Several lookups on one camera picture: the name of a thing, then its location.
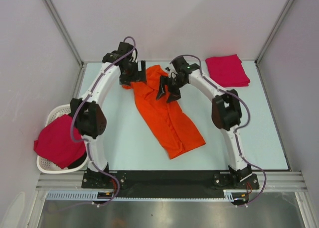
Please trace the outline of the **orange t shirt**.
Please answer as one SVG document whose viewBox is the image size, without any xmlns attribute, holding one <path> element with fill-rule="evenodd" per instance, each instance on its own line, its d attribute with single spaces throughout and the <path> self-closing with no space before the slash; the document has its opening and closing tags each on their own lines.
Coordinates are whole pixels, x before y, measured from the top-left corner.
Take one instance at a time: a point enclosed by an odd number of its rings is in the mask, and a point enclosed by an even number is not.
<svg viewBox="0 0 319 228">
<path fill-rule="evenodd" d="M 169 94 L 159 100 L 160 77 L 168 74 L 160 65 L 146 70 L 147 82 L 122 85 L 132 89 L 136 107 L 170 159 L 174 159 L 206 144 L 193 121 L 182 111 L 177 101 L 167 103 Z"/>
</svg>

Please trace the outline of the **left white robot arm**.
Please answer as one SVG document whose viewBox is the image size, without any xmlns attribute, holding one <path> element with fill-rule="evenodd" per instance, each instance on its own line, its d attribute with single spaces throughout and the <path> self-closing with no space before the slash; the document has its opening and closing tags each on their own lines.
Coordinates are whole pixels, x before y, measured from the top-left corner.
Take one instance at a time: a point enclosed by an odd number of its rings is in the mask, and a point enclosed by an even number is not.
<svg viewBox="0 0 319 228">
<path fill-rule="evenodd" d="M 128 43 L 133 37 L 125 37 L 118 49 L 107 53 L 102 59 L 99 74 L 89 89 L 78 99 L 70 102 L 70 138 L 74 143 L 84 143 L 88 158 L 87 174 L 99 188 L 105 188 L 116 178 L 109 174 L 108 161 L 103 154 L 100 136 L 104 133 L 107 120 L 102 105 L 112 84 L 130 86 L 132 82 L 146 83 L 146 63 L 138 61 L 136 43 Z"/>
</svg>

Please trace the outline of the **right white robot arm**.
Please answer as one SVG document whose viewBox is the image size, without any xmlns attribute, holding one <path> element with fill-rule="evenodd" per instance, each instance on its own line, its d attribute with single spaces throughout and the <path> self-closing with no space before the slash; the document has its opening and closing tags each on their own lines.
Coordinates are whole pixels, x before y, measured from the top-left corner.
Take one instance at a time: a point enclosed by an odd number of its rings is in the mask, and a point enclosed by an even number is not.
<svg viewBox="0 0 319 228">
<path fill-rule="evenodd" d="M 159 79 L 156 99 L 168 95 L 166 102 L 175 102 L 181 98 L 180 88 L 190 84 L 211 101 L 212 122 L 221 131 L 228 150 L 230 184 L 236 189 L 243 188 L 252 175 L 252 169 L 241 149 L 238 130 L 242 118 L 240 103 L 243 101 L 237 91 L 226 90 L 203 72 L 201 61 L 189 64 L 183 55 L 174 58 L 167 69 L 168 75 Z"/>
</svg>

